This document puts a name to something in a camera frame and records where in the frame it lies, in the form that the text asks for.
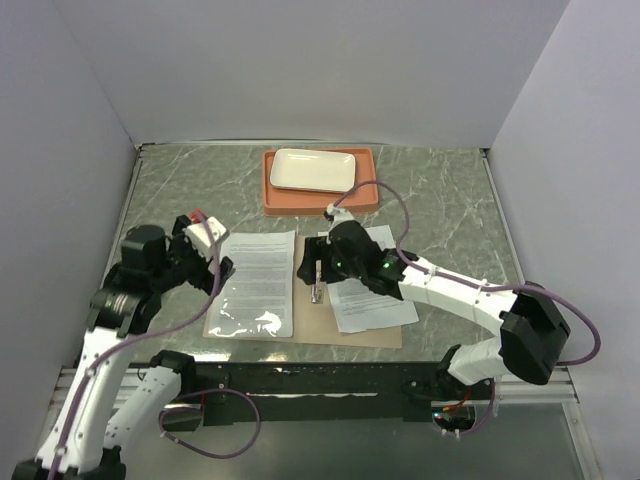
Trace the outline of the white printed paper sheet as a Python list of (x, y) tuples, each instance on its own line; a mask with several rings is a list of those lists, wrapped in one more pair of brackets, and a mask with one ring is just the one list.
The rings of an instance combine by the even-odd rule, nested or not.
[(293, 336), (293, 270), (296, 233), (234, 233), (222, 254), (234, 271), (206, 317), (203, 336), (219, 339), (285, 339)]

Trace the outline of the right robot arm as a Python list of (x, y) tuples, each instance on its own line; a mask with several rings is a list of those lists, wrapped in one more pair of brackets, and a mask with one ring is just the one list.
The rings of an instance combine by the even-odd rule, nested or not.
[(296, 275), (307, 285), (357, 280), (376, 295), (425, 304), (490, 332), (490, 339), (454, 346), (441, 360), (437, 386), (452, 399), (482, 380), (506, 374), (547, 384), (570, 335), (542, 287), (496, 285), (443, 269), (412, 252), (383, 249), (354, 220), (324, 236), (305, 238)]

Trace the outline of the white printed paper sheets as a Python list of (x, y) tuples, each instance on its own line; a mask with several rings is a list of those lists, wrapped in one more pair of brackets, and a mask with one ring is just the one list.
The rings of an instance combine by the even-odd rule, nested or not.
[(328, 284), (327, 288), (341, 333), (401, 327), (419, 321), (413, 302), (377, 295), (357, 279)]

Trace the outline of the tan paper folder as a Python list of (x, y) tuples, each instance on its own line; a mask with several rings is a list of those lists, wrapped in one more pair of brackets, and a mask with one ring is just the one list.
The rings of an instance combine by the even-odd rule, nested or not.
[(262, 342), (284, 342), (315, 345), (343, 345), (398, 349), (402, 346), (399, 327), (345, 334), (338, 330), (331, 303), (324, 298), (311, 302), (311, 287), (295, 276), (303, 254), (304, 238), (296, 234), (293, 270), (293, 336), (285, 339), (264, 339)]

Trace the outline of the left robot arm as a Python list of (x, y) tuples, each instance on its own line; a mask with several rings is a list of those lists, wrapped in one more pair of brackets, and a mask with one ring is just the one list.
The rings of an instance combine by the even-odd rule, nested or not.
[(87, 329), (74, 378), (60, 414), (37, 454), (18, 463), (15, 479), (123, 479), (125, 452), (145, 423), (171, 400), (190, 400), (198, 389), (192, 356), (162, 351), (149, 378), (117, 408), (115, 401), (138, 343), (154, 337), (149, 326), (165, 293), (185, 283), (211, 304), (231, 276), (219, 255), (228, 231), (196, 210), (176, 218), (171, 231), (131, 228), (120, 259), (91, 297)]

